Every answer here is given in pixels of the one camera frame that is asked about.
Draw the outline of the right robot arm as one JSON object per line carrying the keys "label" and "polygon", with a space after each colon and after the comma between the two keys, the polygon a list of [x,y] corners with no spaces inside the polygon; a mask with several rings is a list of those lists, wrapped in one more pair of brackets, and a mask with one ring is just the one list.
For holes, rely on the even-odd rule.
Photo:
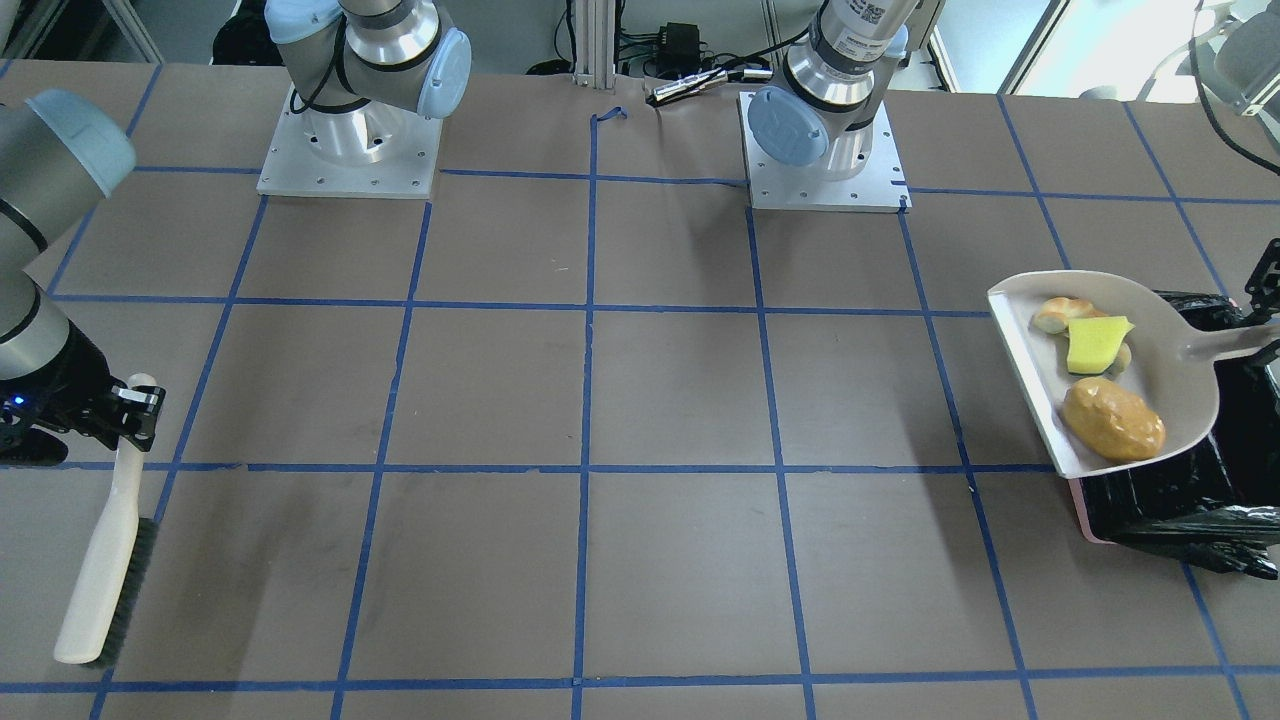
{"label": "right robot arm", "polygon": [[[293,83],[259,190],[296,197],[428,199],[442,123],[468,86],[470,37],[434,1],[268,1]],[[115,378],[26,268],[134,169],[122,128],[50,88],[3,109],[3,462],[55,466],[63,436],[141,462],[165,393]]]}

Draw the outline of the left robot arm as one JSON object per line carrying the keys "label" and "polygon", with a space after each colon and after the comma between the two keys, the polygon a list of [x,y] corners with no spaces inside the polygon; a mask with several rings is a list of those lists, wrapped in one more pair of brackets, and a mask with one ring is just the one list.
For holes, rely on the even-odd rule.
{"label": "left robot arm", "polygon": [[[740,99],[751,205],[783,211],[908,214],[913,187],[884,96],[909,59],[908,1],[826,1],[785,47],[769,81]],[[1277,95],[1277,6],[1235,20],[1226,3],[1172,56],[1185,67],[1215,140],[1248,163],[1277,163],[1240,145],[1219,108]]]}

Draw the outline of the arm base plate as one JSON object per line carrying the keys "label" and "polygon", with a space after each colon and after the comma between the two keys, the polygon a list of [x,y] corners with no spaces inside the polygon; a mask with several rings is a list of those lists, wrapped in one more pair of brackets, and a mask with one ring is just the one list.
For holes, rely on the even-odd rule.
{"label": "arm base plate", "polygon": [[265,196],[429,200],[444,120],[381,102],[307,110],[289,90],[256,183]]}
{"label": "arm base plate", "polygon": [[913,206],[886,106],[870,126],[837,137],[809,167],[765,152],[748,124],[754,92],[739,95],[751,206],[771,210],[899,213]]}

